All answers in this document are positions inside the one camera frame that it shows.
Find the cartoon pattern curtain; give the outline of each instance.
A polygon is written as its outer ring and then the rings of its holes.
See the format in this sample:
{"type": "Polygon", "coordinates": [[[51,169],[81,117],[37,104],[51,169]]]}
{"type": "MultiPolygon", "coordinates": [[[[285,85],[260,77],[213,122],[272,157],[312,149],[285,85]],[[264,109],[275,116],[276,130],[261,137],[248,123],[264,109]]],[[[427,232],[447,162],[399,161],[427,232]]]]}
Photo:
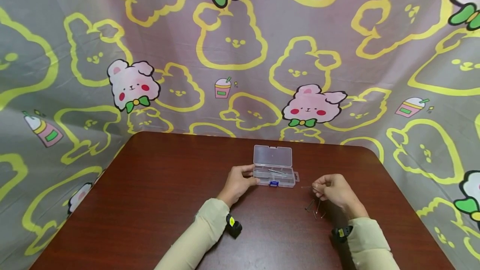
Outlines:
{"type": "Polygon", "coordinates": [[[142,130],[368,147],[479,269],[479,6],[0,0],[0,269],[27,269],[142,130]]]}

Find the wrist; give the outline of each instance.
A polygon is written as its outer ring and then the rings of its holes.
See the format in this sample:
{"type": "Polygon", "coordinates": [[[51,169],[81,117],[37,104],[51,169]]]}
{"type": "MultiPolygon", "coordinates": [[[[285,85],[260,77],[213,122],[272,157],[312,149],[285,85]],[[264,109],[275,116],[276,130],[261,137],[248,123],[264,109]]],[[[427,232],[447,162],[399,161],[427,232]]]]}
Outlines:
{"type": "Polygon", "coordinates": [[[223,190],[218,194],[217,199],[223,201],[228,206],[229,209],[232,207],[234,203],[233,198],[223,190]]]}
{"type": "Polygon", "coordinates": [[[348,217],[349,220],[356,218],[369,218],[366,208],[356,199],[342,208],[344,214],[348,217]]]}

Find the forearm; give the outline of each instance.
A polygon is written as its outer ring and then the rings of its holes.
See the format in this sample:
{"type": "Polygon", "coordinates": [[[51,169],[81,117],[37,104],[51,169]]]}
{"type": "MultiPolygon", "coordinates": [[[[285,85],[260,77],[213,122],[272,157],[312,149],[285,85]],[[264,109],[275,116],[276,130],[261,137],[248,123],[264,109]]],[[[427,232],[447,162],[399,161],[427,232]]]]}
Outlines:
{"type": "Polygon", "coordinates": [[[218,241],[225,229],[229,207],[221,200],[209,199],[195,221],[168,249],[155,270],[193,270],[203,255],[218,241]]]}
{"type": "Polygon", "coordinates": [[[344,209],[353,226],[348,246],[357,270],[398,270],[382,229],[359,201],[344,209]]]}

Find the wooden table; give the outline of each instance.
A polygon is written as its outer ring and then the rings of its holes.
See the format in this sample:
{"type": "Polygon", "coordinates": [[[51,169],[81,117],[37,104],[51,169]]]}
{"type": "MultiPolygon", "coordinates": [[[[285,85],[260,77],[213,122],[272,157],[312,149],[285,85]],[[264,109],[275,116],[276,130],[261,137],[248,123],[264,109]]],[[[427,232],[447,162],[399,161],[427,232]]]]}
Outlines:
{"type": "Polygon", "coordinates": [[[199,270],[354,269],[329,236],[345,219],[328,204],[323,219],[305,207],[307,188],[341,173],[378,220],[402,270],[453,269],[376,156],[362,147],[142,132],[132,137],[32,270],[151,270],[215,197],[233,165],[252,163],[253,146],[293,149],[294,188],[257,186],[233,208],[243,231],[224,234],[199,270]]]}

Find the drink cup illustration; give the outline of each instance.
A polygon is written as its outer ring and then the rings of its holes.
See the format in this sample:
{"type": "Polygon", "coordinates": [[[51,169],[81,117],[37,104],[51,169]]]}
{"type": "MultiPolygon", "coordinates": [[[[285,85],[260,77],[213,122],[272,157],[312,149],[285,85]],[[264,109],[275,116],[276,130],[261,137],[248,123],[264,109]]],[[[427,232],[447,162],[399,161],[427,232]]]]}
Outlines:
{"type": "Polygon", "coordinates": [[[232,83],[230,82],[232,78],[221,78],[215,83],[215,98],[228,98],[232,83]]]}
{"type": "Polygon", "coordinates": [[[430,99],[421,99],[418,97],[411,97],[402,102],[395,114],[410,118],[425,107],[425,103],[430,99]]]}
{"type": "Polygon", "coordinates": [[[45,147],[55,145],[63,137],[63,134],[53,125],[40,118],[31,116],[27,112],[23,112],[23,114],[25,115],[23,117],[25,122],[27,122],[28,126],[42,141],[45,147]]]}

